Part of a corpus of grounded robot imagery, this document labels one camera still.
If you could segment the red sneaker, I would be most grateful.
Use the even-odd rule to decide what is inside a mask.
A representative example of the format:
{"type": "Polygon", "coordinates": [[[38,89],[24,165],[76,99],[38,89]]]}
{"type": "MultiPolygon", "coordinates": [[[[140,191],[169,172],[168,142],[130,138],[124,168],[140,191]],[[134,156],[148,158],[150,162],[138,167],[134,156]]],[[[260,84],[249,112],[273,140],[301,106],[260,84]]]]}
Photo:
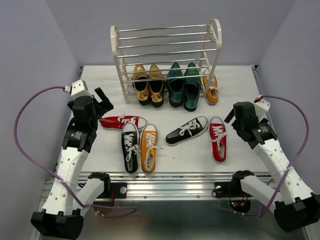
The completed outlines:
{"type": "Polygon", "coordinates": [[[126,114],[103,117],[99,122],[105,129],[122,129],[125,124],[132,123],[140,131],[147,125],[147,120],[145,118],[126,114]]]}
{"type": "Polygon", "coordinates": [[[223,163],[227,157],[227,130],[223,120],[214,116],[208,125],[212,157],[218,163],[223,163]]]}

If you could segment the orange sneaker front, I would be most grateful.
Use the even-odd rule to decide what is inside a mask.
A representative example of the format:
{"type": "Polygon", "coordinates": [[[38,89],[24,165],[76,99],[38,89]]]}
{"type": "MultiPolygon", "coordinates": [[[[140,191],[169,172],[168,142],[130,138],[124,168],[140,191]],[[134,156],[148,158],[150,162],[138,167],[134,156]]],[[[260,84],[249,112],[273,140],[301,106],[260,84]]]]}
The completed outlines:
{"type": "Polygon", "coordinates": [[[141,167],[145,173],[152,173],[156,168],[158,131],[154,124],[147,124],[140,134],[141,167]]]}

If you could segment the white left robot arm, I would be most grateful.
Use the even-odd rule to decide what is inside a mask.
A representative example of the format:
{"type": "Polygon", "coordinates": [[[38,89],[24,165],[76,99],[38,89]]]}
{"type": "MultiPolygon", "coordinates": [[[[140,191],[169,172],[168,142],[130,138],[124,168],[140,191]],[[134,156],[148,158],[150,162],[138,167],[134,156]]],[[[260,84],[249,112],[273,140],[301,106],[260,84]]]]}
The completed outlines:
{"type": "Polygon", "coordinates": [[[111,193],[111,180],[107,173],[94,172],[84,187],[76,193],[82,167],[97,137],[98,121],[114,106],[101,88],[95,93],[97,101],[86,89],[71,90],[72,110],[63,141],[54,182],[41,211],[34,212],[31,224],[43,236],[76,240],[83,229],[84,216],[97,197],[111,193]]]}

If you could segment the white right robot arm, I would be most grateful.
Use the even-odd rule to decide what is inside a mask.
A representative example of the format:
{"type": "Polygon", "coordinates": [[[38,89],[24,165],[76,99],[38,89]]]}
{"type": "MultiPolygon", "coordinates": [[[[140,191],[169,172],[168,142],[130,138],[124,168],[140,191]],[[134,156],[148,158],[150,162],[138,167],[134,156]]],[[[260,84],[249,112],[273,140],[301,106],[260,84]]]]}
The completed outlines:
{"type": "Polygon", "coordinates": [[[264,118],[269,108],[270,103],[262,97],[254,102],[237,102],[224,121],[231,123],[237,135],[262,160],[276,189],[253,172],[240,170],[230,181],[215,182],[212,195],[220,199],[248,194],[264,206],[257,216],[273,213],[280,228],[289,233],[319,221],[320,196],[304,183],[283,152],[278,136],[264,118]]]}

